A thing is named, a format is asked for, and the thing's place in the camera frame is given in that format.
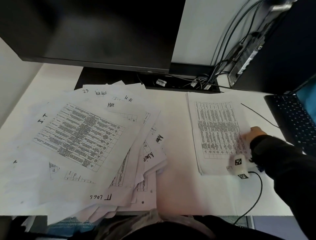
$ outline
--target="black keyboard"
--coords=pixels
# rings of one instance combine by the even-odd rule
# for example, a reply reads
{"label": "black keyboard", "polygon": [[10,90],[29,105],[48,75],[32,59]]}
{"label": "black keyboard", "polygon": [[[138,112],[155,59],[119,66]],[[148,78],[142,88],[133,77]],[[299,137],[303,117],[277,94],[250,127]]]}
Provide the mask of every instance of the black keyboard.
{"label": "black keyboard", "polygon": [[316,125],[296,95],[264,97],[286,141],[316,157]]}

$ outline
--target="stack of papers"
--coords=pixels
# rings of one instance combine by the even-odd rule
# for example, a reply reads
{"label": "stack of papers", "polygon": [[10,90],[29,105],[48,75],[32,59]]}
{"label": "stack of papers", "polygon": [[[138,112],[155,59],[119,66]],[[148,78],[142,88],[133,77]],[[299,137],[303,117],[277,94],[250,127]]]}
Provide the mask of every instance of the stack of papers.
{"label": "stack of papers", "polygon": [[187,93],[197,165],[201,174],[233,174],[232,156],[243,154],[248,167],[249,146],[242,135],[250,131],[239,99],[229,93]]}
{"label": "stack of papers", "polygon": [[1,151],[11,215],[95,222],[156,207],[167,131],[144,85],[85,85],[33,105],[24,122]]}

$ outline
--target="person's right arm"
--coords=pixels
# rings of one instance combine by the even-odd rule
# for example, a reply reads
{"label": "person's right arm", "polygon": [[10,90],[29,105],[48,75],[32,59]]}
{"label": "person's right arm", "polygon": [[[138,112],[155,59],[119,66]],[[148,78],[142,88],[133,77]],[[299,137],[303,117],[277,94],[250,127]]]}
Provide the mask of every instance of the person's right arm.
{"label": "person's right arm", "polygon": [[267,135],[259,127],[245,135],[252,159],[274,180],[274,190],[291,208],[309,239],[316,239],[316,158]]}

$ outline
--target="hand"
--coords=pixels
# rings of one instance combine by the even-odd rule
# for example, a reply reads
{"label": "hand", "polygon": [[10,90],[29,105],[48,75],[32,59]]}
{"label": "hand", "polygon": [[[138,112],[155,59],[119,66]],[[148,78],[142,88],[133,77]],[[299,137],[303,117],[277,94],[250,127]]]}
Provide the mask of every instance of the hand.
{"label": "hand", "polygon": [[267,135],[264,131],[261,130],[259,127],[252,127],[250,128],[250,132],[244,134],[242,137],[246,140],[248,144],[251,143],[251,141],[260,135]]}

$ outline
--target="desk surface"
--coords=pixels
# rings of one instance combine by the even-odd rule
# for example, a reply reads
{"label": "desk surface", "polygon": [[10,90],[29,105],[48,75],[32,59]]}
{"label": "desk surface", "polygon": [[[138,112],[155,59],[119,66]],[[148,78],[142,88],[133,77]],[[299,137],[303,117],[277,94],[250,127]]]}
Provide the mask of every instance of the desk surface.
{"label": "desk surface", "polygon": [[[23,128],[23,116],[32,104],[74,89],[82,67],[44,64],[14,110],[0,129],[0,143],[10,141]],[[219,85],[228,86],[225,75]],[[241,102],[271,122],[274,118],[266,105],[264,93],[221,89],[233,92]],[[185,92],[147,90],[151,100],[165,116],[169,136],[165,141],[168,166],[157,176],[157,208],[162,213],[183,215],[241,215],[256,201],[260,182],[256,176],[240,181],[235,176],[201,176],[198,172],[191,123]],[[251,126],[260,126],[270,135],[284,139],[281,131],[251,110],[244,108]],[[273,190],[273,180],[261,175],[263,192],[249,215],[292,215],[289,207]],[[7,203],[0,204],[0,215],[10,215]],[[45,207],[23,214],[45,215]]]}

